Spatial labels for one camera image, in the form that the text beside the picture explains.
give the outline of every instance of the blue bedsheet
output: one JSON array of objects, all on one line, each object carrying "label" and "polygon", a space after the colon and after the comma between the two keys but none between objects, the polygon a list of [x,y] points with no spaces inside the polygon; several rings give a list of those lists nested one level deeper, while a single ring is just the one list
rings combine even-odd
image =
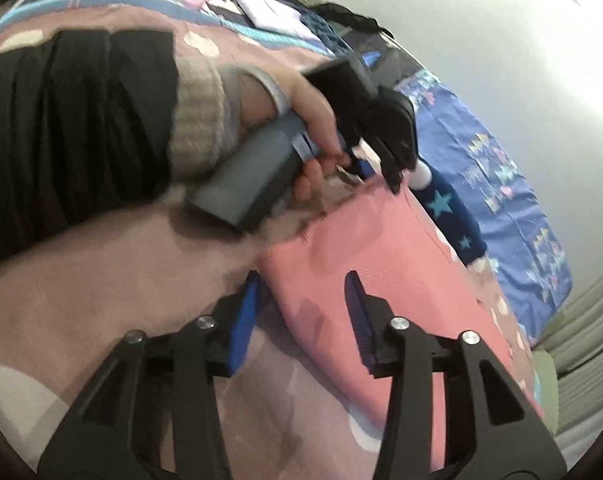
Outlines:
[{"label": "blue bedsheet", "polygon": [[476,217],[508,304],[534,344],[572,278],[531,186],[486,127],[428,71],[397,89],[417,110],[420,155]]}]

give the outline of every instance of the person's hand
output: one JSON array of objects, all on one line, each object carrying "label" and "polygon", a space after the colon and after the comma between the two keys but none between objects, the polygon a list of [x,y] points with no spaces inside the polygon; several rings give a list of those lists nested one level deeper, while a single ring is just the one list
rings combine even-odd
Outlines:
[{"label": "person's hand", "polygon": [[[305,121],[310,138],[325,153],[318,159],[307,161],[302,175],[292,186],[295,200],[303,202],[312,197],[314,191],[321,187],[324,176],[334,173],[338,164],[347,166],[349,158],[339,145],[335,114],[324,95],[291,68],[270,65],[261,69],[277,81],[288,96],[292,109]],[[274,118],[277,111],[272,98],[255,78],[240,75],[238,82],[240,135],[245,135],[252,126]]]}]

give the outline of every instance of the black sleeve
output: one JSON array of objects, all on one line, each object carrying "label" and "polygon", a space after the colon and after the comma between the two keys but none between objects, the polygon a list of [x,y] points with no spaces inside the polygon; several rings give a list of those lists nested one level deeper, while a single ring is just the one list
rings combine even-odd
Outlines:
[{"label": "black sleeve", "polygon": [[0,260],[169,180],[172,34],[68,30],[0,54]]}]

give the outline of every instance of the pink fabric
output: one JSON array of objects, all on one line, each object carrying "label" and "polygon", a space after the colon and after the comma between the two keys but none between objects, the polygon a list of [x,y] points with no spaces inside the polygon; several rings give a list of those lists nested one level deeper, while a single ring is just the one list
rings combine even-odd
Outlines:
[{"label": "pink fabric", "polygon": [[[466,269],[436,231],[426,228],[419,202],[404,185],[394,196],[381,179],[297,237],[269,248],[260,270],[286,324],[345,395],[378,425],[390,380],[374,380],[361,364],[344,300],[344,278],[355,269],[369,294],[425,331],[456,338],[475,330],[513,373],[512,352],[498,325],[477,302]],[[433,393],[433,469],[445,457],[443,381]]]},{"label": "pink fabric", "polygon": [[209,0],[183,0],[183,2],[194,10],[199,10],[203,7],[203,4],[207,3]]}]

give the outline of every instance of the wall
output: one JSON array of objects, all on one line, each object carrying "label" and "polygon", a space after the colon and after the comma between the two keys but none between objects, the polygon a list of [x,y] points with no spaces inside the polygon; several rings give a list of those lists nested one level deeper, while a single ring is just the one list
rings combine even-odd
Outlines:
[{"label": "wall", "polygon": [[529,179],[573,297],[603,275],[603,1],[329,0],[377,18]]}]

